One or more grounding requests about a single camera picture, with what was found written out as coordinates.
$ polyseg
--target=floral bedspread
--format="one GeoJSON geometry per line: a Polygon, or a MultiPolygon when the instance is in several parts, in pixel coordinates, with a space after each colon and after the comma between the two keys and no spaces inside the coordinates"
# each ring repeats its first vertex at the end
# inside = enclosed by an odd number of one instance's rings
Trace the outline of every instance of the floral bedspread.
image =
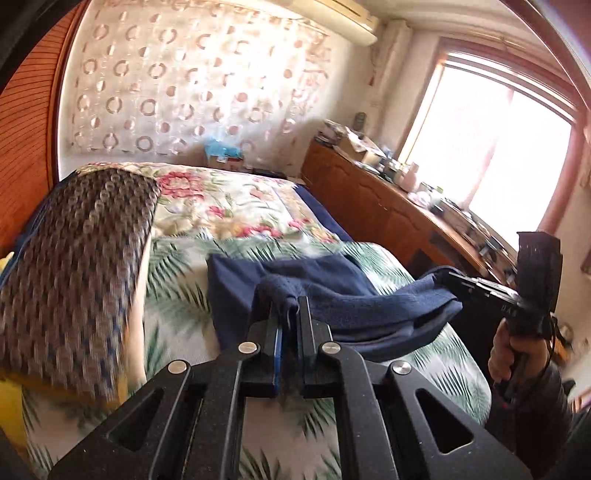
{"type": "Polygon", "coordinates": [[[198,233],[219,240],[307,236],[322,242],[338,240],[318,222],[291,181],[168,163],[94,163],[76,171],[85,174],[104,168],[156,179],[162,193],[154,236],[198,233]]]}
{"type": "MultiPolygon", "coordinates": [[[[209,254],[264,261],[337,252],[352,255],[380,294],[392,293],[413,280],[396,258],[375,244],[269,241],[256,237],[217,241],[189,234],[155,239],[144,311],[147,378],[177,358],[197,364],[218,355],[207,302],[209,254]]],[[[449,325],[431,344],[404,358],[460,408],[484,423],[491,404],[489,387],[449,325]]],[[[27,390],[22,404],[28,451],[41,477],[108,414],[78,403],[57,403],[27,390]]],[[[332,400],[305,400],[289,388],[278,399],[248,399],[240,478],[339,479],[332,400]]]]}

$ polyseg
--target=hand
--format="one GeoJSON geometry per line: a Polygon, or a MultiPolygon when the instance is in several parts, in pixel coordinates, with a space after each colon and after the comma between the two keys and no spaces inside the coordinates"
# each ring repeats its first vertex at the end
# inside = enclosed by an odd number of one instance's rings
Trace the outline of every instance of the hand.
{"type": "Polygon", "coordinates": [[[523,352],[529,355],[519,383],[536,377],[546,366],[548,361],[548,348],[546,341],[539,338],[509,337],[506,320],[503,320],[496,330],[491,357],[488,361],[488,371],[496,383],[511,378],[511,365],[515,362],[515,352],[523,352]]]}

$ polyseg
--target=wooden door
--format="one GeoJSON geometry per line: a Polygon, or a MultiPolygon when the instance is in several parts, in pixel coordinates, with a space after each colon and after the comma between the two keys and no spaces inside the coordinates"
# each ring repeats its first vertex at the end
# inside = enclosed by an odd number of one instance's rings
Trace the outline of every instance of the wooden door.
{"type": "Polygon", "coordinates": [[[343,163],[335,161],[329,161],[322,177],[315,184],[314,196],[338,223],[346,220],[345,203],[351,184],[343,163]]]}
{"type": "Polygon", "coordinates": [[[421,247],[425,233],[417,224],[416,214],[410,215],[403,200],[393,197],[387,205],[388,216],[381,230],[380,242],[402,265],[408,265],[421,247]]]}
{"type": "Polygon", "coordinates": [[[381,229],[388,217],[388,208],[382,197],[376,192],[373,182],[363,178],[356,188],[356,195],[349,207],[351,226],[349,234],[356,242],[379,243],[381,229]]]}
{"type": "Polygon", "coordinates": [[[323,167],[326,166],[326,159],[331,156],[331,153],[328,148],[318,142],[314,140],[310,142],[304,164],[301,166],[301,177],[312,194],[314,194],[316,183],[322,178],[323,167]]]}

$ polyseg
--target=window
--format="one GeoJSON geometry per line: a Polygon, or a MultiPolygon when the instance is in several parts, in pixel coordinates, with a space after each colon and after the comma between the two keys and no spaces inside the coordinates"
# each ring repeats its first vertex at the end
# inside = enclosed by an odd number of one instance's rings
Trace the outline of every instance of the window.
{"type": "Polygon", "coordinates": [[[510,62],[450,49],[436,67],[400,160],[517,250],[557,189],[576,108],[510,62]]]}

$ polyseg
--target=silver bolt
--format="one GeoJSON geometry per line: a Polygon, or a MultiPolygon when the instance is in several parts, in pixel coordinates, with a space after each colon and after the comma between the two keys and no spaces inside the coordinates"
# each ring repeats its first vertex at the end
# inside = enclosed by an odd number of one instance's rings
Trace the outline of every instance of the silver bolt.
{"type": "Polygon", "coordinates": [[[257,349],[258,345],[255,342],[242,342],[240,345],[238,345],[238,350],[240,353],[245,353],[247,355],[249,353],[256,352],[257,349]]]}
{"type": "Polygon", "coordinates": [[[187,369],[187,364],[182,360],[175,360],[168,364],[168,371],[172,374],[181,374],[187,369]]]}
{"type": "Polygon", "coordinates": [[[394,373],[398,375],[408,375],[413,369],[406,360],[395,360],[390,364],[394,373]]]}
{"type": "Polygon", "coordinates": [[[322,345],[322,351],[329,355],[334,355],[340,352],[340,345],[336,342],[326,342],[322,345]]]}

